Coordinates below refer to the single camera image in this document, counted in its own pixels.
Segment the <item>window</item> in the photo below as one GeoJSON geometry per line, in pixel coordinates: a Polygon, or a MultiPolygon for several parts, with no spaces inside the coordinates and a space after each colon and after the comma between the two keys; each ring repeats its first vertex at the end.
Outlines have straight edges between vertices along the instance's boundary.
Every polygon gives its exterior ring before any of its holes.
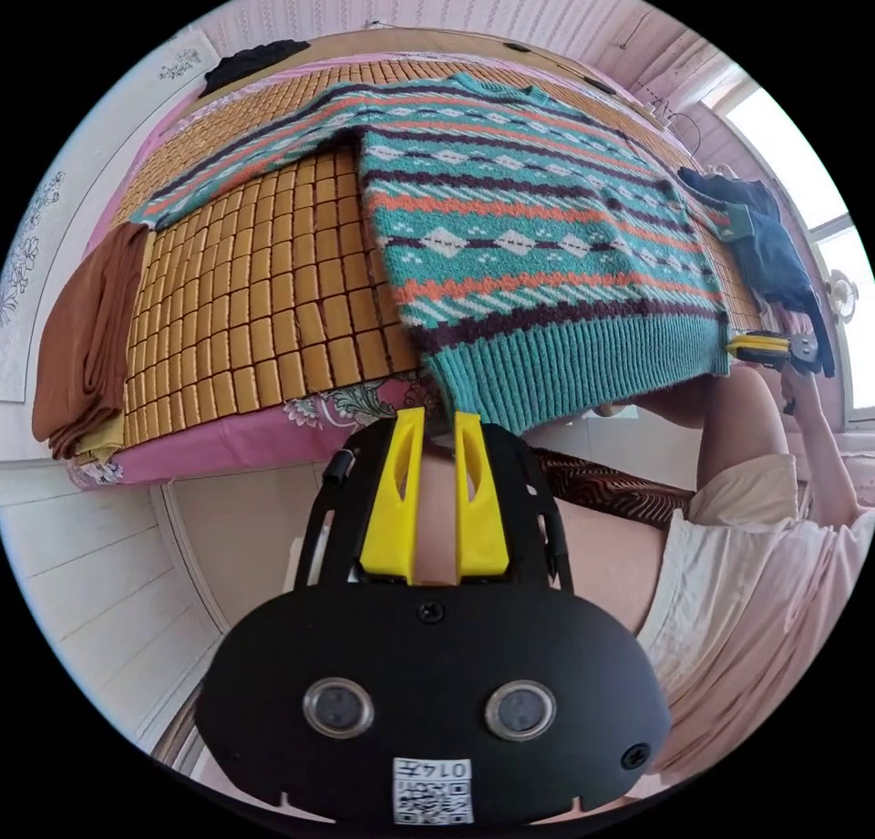
{"type": "MultiPolygon", "coordinates": [[[[825,280],[839,270],[857,285],[859,300],[849,323],[839,324],[848,428],[875,429],[875,278],[860,235],[836,184],[817,153],[774,98],[748,80],[716,102],[704,103],[739,138],[783,187],[825,280]]],[[[829,316],[827,302],[824,302],[829,316]]]]}

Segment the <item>yellow cloth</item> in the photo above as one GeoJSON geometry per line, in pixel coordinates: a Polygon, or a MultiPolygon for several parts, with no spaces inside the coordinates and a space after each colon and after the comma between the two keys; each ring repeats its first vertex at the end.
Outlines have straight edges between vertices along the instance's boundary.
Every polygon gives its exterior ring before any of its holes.
{"type": "MultiPolygon", "coordinates": [[[[139,295],[146,282],[146,267],[152,255],[152,246],[157,235],[154,231],[149,232],[146,238],[146,246],[143,249],[143,269],[140,273],[139,295]]],[[[88,462],[100,462],[106,465],[109,459],[119,450],[125,447],[125,415],[119,413],[112,419],[99,425],[87,435],[79,439],[76,445],[76,464],[85,465],[88,462]]]]}
{"type": "Polygon", "coordinates": [[[125,415],[119,413],[79,440],[76,461],[78,464],[97,461],[105,465],[113,453],[124,449],[124,445],[125,415]]]}

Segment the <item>window frame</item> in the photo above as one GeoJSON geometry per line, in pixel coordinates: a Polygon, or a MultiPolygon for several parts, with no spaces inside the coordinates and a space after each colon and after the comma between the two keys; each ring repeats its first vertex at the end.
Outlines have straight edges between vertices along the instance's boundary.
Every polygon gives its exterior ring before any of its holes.
{"type": "MultiPolygon", "coordinates": [[[[781,180],[777,177],[774,171],[769,166],[768,161],[760,154],[756,146],[747,138],[744,131],[728,117],[740,103],[747,100],[751,95],[755,94],[762,87],[751,77],[747,77],[739,83],[735,88],[726,93],[722,98],[715,101],[713,106],[703,101],[705,105],[738,137],[744,144],[747,151],[754,157],[757,164],[762,168],[771,185],[777,187],[781,192],[785,206],[792,215],[798,228],[805,237],[808,249],[814,259],[814,263],[820,273],[821,281],[826,284],[829,282],[830,270],[827,266],[823,253],[820,251],[820,243],[835,237],[837,234],[847,231],[849,228],[855,227],[855,223],[849,212],[831,219],[829,222],[818,225],[816,228],[808,228],[807,223],[803,220],[793,199],[789,196],[787,189],[784,187],[781,180]]],[[[832,319],[833,325],[836,328],[836,336],[839,341],[839,360],[841,362],[841,395],[842,395],[842,425],[846,431],[864,430],[875,431],[875,406],[867,408],[855,408],[853,406],[853,389],[851,384],[851,367],[850,355],[848,348],[848,339],[845,334],[844,324],[840,320],[836,320],[832,315],[832,310],[829,306],[826,307],[827,313],[825,318],[832,319]]]]}

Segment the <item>white shorts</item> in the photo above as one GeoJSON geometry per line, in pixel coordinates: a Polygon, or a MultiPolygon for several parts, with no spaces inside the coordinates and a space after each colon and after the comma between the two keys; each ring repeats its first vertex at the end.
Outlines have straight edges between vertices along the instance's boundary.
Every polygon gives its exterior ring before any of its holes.
{"type": "Polygon", "coordinates": [[[725,644],[768,555],[743,549],[737,527],[798,518],[796,459],[776,453],[721,471],[668,532],[654,601],[638,641],[671,706],[725,644]]]}

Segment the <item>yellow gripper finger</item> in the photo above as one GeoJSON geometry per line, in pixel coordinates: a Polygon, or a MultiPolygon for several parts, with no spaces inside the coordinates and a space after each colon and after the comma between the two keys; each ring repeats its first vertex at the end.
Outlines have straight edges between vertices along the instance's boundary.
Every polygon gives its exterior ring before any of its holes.
{"type": "Polygon", "coordinates": [[[369,575],[404,578],[413,584],[417,508],[425,408],[397,413],[386,463],[377,486],[360,561],[369,575]]]}
{"type": "Polygon", "coordinates": [[[510,557],[480,417],[457,413],[455,430],[456,580],[500,577],[507,571],[510,557]]]}
{"type": "Polygon", "coordinates": [[[786,353],[790,349],[788,337],[762,337],[761,335],[736,335],[726,344],[727,352],[737,349],[763,349],[768,352],[786,353]]]}

